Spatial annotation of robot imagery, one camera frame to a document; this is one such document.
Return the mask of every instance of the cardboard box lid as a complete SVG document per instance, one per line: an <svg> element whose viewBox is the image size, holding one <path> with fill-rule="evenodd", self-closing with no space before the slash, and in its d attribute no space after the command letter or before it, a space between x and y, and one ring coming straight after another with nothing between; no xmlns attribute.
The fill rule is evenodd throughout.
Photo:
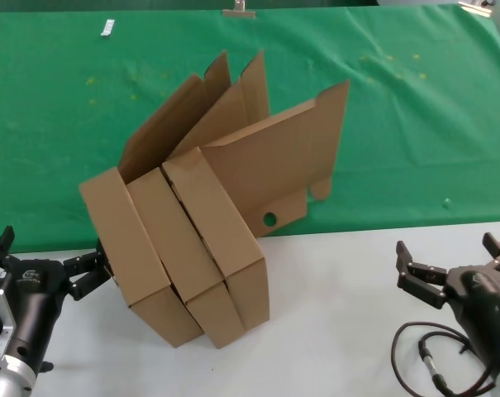
<svg viewBox="0 0 500 397"><path fill-rule="evenodd" d="M260 52L240 78L218 99L176 146L169 158L206 145L269 117L264 55Z"/></svg>
<svg viewBox="0 0 500 397"><path fill-rule="evenodd" d="M348 88L348 81L338 84L201 147L241 213L316 183L318 192L330 192Z"/></svg>
<svg viewBox="0 0 500 397"><path fill-rule="evenodd" d="M190 76L129 139L118 167L125 183L160 166L230 86L224 52L211 63L203 80L197 74Z"/></svg>
<svg viewBox="0 0 500 397"><path fill-rule="evenodd" d="M79 186L126 303L170 286L117 168Z"/></svg>
<svg viewBox="0 0 500 397"><path fill-rule="evenodd" d="M223 280L159 168L129 183L127 188L149 238L184 302Z"/></svg>
<svg viewBox="0 0 500 397"><path fill-rule="evenodd" d="M166 161L163 168L224 277L264 257L200 149Z"/></svg>

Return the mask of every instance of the table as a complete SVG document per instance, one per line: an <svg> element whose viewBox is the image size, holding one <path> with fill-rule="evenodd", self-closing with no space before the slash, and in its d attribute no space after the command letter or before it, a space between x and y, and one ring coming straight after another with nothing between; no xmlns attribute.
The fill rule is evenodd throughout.
<svg viewBox="0 0 500 397"><path fill-rule="evenodd" d="M396 241L404 240L415 260L450 268L489 260L485 232L500 240L500 222L260 239L271 319L221 350L205 336L173 349L107 282L82 301L64 302L46 355L55 369L39 376L33 395L403 397L389 365L397 328L413 320L460 327L447 305L437 311L397 288ZM417 354L424 332L402 335L398 363L413 388L438 395ZM451 340L429 344L452 390L466 389L483 370Z"/></svg>

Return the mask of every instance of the cardboard box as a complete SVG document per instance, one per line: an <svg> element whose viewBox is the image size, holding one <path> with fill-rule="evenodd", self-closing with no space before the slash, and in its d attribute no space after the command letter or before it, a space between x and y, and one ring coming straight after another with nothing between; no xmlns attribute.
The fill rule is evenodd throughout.
<svg viewBox="0 0 500 397"><path fill-rule="evenodd" d="M173 292L117 169L84 182L80 191L126 304L174 347L202 335Z"/></svg>
<svg viewBox="0 0 500 397"><path fill-rule="evenodd" d="M202 327L222 347L269 319L255 237L304 217L308 189L330 193L348 87L270 117L262 53L233 85L223 53L130 138L118 171L81 185L127 304L173 346Z"/></svg>
<svg viewBox="0 0 500 397"><path fill-rule="evenodd" d="M216 347L235 341L244 328L223 277L160 169L136 179L127 188L188 310Z"/></svg>
<svg viewBox="0 0 500 397"><path fill-rule="evenodd" d="M163 168L224 275L245 329L268 321L264 255L200 149L165 162Z"/></svg>

